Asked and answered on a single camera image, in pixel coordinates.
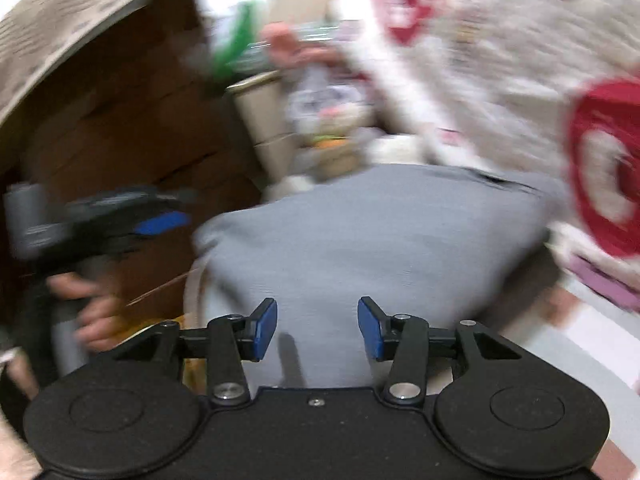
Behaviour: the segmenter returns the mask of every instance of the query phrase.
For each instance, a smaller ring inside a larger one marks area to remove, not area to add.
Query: gray pillow
[[[488,175],[442,166],[384,165],[257,208],[221,215],[195,234],[214,285],[208,319],[278,302],[278,329],[260,385],[371,384],[356,306],[448,327],[486,305],[537,246],[562,203],[538,174]]]

